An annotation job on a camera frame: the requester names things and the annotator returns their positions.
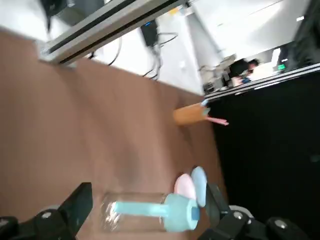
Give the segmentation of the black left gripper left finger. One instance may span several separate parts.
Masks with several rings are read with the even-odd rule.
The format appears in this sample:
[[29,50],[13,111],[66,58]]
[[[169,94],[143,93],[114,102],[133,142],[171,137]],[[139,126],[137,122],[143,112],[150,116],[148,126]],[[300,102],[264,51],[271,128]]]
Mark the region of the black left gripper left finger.
[[82,182],[57,209],[48,208],[27,221],[0,217],[2,240],[75,240],[93,208],[90,182]]

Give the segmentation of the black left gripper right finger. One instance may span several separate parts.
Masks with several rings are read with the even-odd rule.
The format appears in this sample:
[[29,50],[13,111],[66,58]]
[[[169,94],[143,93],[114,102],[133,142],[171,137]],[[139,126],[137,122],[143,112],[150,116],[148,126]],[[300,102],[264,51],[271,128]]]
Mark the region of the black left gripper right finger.
[[206,214],[210,227],[199,240],[308,240],[308,235],[295,223],[280,217],[271,217],[262,223],[242,210],[232,210],[219,187],[206,185]]

